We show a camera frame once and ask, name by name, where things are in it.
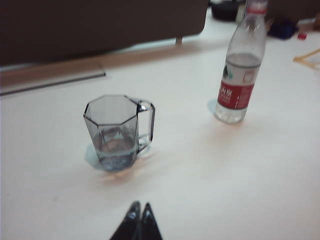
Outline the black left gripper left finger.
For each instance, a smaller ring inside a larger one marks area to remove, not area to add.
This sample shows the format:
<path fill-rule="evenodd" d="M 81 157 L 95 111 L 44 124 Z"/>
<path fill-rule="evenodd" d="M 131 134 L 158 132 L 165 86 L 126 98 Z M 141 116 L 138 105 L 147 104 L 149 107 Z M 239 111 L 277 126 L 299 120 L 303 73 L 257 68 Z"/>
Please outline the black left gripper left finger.
<path fill-rule="evenodd" d="M 126 211 L 122 222 L 117 227 L 110 240 L 140 240 L 141 204 L 134 201 Z"/>

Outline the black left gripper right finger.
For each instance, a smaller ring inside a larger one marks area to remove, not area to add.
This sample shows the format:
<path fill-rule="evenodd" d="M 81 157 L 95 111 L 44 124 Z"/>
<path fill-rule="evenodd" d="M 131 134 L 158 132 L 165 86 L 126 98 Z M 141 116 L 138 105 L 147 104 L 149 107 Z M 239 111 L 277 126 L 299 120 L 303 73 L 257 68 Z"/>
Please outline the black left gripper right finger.
<path fill-rule="evenodd" d="M 163 240 L 151 204 L 147 202 L 140 220 L 141 240 Z"/>

